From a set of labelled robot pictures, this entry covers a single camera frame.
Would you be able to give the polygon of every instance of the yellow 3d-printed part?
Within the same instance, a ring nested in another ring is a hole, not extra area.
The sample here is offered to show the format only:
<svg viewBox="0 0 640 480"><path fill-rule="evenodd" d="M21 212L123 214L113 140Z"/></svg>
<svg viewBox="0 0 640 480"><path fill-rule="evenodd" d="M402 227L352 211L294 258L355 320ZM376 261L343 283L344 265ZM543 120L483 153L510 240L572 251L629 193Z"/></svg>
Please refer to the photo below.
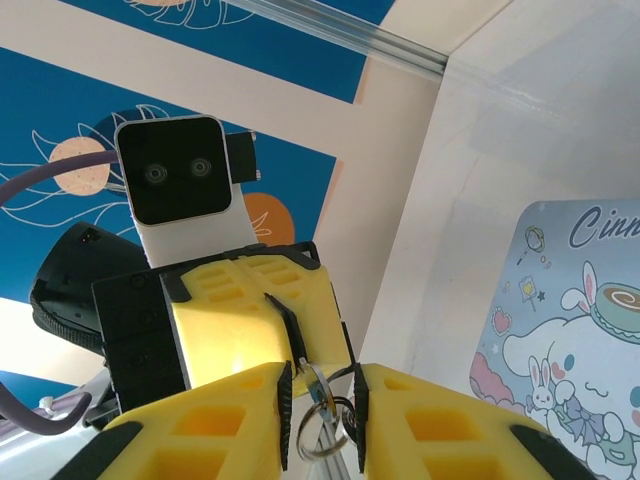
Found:
<svg viewBox="0 0 640 480"><path fill-rule="evenodd" d="M276 480L281 476L278 379L269 363L121 415L142 430L100 480Z"/></svg>
<svg viewBox="0 0 640 480"><path fill-rule="evenodd" d="M368 480L551 479L509 430L544 431L533 420L380 365L362 369Z"/></svg>
<svg viewBox="0 0 640 480"><path fill-rule="evenodd" d="M293 361L273 295L293 311L308 361L325 376L351 361L327 270L307 269L284 255L254 255L201 265L180 276L186 301L172 313L192 387L266 362ZM294 380L294 395L306 392Z"/></svg>

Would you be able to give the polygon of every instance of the pink heart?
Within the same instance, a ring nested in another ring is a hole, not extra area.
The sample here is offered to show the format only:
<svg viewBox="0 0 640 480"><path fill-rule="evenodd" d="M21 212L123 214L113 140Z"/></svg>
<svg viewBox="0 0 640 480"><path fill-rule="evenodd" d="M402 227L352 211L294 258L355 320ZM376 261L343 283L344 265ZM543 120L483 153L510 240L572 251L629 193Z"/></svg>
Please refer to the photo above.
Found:
<svg viewBox="0 0 640 480"><path fill-rule="evenodd" d="M493 311L493 329L497 335L502 336L511 328L511 315L498 307Z"/></svg>

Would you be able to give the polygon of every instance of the black screen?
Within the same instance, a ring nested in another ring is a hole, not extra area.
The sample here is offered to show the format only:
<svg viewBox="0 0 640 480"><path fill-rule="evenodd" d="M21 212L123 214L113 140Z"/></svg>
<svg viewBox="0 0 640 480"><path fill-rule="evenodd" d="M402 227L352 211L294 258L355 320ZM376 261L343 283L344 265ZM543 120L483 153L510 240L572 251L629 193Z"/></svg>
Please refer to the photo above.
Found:
<svg viewBox="0 0 640 480"><path fill-rule="evenodd" d="M158 225L231 205L224 131L216 119L125 124L117 144L138 222Z"/></svg>

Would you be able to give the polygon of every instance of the cartoon teacup hat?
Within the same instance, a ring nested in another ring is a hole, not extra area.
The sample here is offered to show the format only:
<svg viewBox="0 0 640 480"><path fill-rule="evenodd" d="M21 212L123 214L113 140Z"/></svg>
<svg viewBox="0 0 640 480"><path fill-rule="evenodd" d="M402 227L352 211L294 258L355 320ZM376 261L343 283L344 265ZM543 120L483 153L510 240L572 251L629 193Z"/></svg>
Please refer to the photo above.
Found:
<svg viewBox="0 0 640 480"><path fill-rule="evenodd" d="M584 292L569 289L562 296L562 308L576 306L588 313L608 334L640 345L640 290L621 283L605 283L598 288L593 265L585 262L582 278Z"/></svg>

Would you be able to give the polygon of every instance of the cable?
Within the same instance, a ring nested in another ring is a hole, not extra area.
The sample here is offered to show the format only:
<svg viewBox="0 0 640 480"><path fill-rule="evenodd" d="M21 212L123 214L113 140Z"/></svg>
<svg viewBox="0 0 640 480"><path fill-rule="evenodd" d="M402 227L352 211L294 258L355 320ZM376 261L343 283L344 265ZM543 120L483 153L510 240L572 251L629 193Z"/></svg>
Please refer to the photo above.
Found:
<svg viewBox="0 0 640 480"><path fill-rule="evenodd" d="M65 158L32 168L0 185L0 207L3 207L18 193L43 180L74 170L117 161L118 155L115 151L105 151ZM38 435L59 435L66 432L82 419L90 404L91 394L84 392L66 417L60 420L50 420L27 408L0 382L0 415L24 430Z"/></svg>

